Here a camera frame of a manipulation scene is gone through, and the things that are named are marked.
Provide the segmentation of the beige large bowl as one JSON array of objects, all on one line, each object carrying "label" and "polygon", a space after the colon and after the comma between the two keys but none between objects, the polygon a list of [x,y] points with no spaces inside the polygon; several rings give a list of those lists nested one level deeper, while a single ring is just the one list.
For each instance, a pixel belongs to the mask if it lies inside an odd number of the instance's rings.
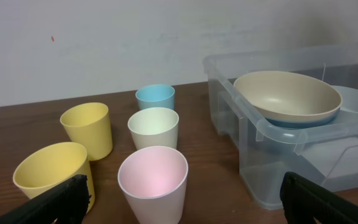
[{"label": "beige large bowl", "polygon": [[331,85],[307,75],[282,71],[251,72],[234,88],[265,118],[317,121],[339,111],[342,96]]}]

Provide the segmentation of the grey small bowl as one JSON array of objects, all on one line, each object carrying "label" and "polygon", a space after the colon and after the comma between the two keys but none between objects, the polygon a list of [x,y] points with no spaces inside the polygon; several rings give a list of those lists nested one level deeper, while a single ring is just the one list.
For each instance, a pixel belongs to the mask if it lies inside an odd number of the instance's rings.
[{"label": "grey small bowl", "polygon": [[336,85],[333,88],[342,96],[340,114],[349,119],[358,119],[358,89]]}]

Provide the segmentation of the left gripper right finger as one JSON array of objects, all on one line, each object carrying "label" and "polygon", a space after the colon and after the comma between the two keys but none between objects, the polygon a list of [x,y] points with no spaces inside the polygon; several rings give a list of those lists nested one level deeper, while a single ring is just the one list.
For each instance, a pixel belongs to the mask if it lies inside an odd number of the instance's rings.
[{"label": "left gripper right finger", "polygon": [[280,188],[288,224],[358,224],[358,206],[298,175],[286,172]]}]

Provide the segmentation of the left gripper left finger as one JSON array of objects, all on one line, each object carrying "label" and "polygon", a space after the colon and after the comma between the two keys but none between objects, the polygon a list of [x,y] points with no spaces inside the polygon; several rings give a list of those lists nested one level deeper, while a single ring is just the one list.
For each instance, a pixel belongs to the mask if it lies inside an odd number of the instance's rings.
[{"label": "left gripper left finger", "polygon": [[0,216],[0,223],[81,223],[91,195],[87,176],[77,174]]}]

